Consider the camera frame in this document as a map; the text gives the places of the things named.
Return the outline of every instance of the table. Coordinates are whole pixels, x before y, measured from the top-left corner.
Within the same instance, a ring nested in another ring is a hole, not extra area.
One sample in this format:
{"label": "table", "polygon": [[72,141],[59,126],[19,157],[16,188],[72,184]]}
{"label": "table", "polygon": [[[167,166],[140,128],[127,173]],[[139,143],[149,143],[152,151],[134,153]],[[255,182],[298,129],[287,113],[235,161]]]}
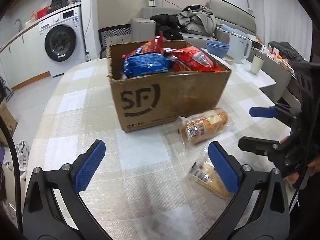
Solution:
{"label": "table", "polygon": [[[228,204],[186,173],[206,141],[186,150],[175,123],[124,133],[116,115],[108,80],[108,60],[75,66],[59,82],[46,109],[29,155],[27,184],[35,167],[59,169],[84,153],[95,139],[106,143],[106,155],[81,198],[115,240],[199,239]],[[266,157],[244,153],[241,136],[281,140],[290,129],[276,119],[249,116],[252,106],[272,101],[233,71],[218,104],[234,125],[215,138],[240,164],[270,171]],[[61,195],[56,197],[67,223],[73,223]],[[256,193],[239,222],[253,208]]]}
{"label": "table", "polygon": [[232,65],[229,65],[223,59],[221,59],[213,54],[210,54],[210,55],[212,57],[214,57],[216,60],[222,62],[223,64],[227,64],[227,66],[231,70],[237,71],[238,73],[241,74],[243,79],[247,80],[248,82],[253,83],[258,88],[265,88],[265,87],[269,87],[269,86],[274,86],[276,84],[276,82],[268,74],[266,74],[262,70],[259,71],[258,75],[253,74],[250,71],[252,63],[246,59],[242,60],[241,64],[233,63]]}

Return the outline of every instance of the red snack bag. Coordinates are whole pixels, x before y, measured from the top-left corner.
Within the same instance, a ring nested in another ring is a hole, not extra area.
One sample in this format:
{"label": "red snack bag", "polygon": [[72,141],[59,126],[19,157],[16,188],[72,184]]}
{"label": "red snack bag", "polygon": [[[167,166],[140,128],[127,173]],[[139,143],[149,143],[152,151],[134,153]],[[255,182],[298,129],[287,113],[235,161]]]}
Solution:
{"label": "red snack bag", "polygon": [[171,51],[180,62],[185,64],[175,64],[175,71],[222,71],[216,62],[212,62],[209,57],[196,47],[187,47]]}
{"label": "red snack bag", "polygon": [[163,47],[164,47],[163,33],[160,32],[160,35],[156,36],[151,41],[146,42],[141,47],[137,48],[133,52],[130,52],[128,55],[122,55],[122,58],[128,58],[136,55],[154,53],[154,52],[163,54],[163,51],[162,51]]}

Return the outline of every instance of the curtain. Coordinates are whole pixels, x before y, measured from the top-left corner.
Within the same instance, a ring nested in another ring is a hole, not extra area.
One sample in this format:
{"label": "curtain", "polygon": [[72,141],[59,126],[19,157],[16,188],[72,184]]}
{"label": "curtain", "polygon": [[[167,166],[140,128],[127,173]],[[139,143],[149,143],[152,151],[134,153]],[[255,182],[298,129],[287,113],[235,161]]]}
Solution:
{"label": "curtain", "polygon": [[263,8],[257,18],[257,34],[265,44],[287,41],[305,60],[310,60],[312,20],[297,0],[256,0]]}

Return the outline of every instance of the washing machine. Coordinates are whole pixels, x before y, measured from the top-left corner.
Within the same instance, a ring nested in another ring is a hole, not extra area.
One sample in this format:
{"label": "washing machine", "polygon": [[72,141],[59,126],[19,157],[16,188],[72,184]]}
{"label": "washing machine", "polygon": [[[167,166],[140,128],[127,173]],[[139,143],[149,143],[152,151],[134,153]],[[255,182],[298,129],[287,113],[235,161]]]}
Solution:
{"label": "washing machine", "polygon": [[81,8],[73,7],[39,22],[46,54],[44,64],[52,77],[85,62]]}

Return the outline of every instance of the blue bowl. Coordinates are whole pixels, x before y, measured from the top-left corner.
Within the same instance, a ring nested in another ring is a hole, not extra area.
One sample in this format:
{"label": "blue bowl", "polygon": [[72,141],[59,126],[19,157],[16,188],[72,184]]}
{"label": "blue bowl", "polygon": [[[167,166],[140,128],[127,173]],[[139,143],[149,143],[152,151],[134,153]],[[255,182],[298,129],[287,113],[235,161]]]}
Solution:
{"label": "blue bowl", "polygon": [[229,51],[230,46],[219,41],[207,41],[208,53],[213,54],[219,58],[224,58]]}

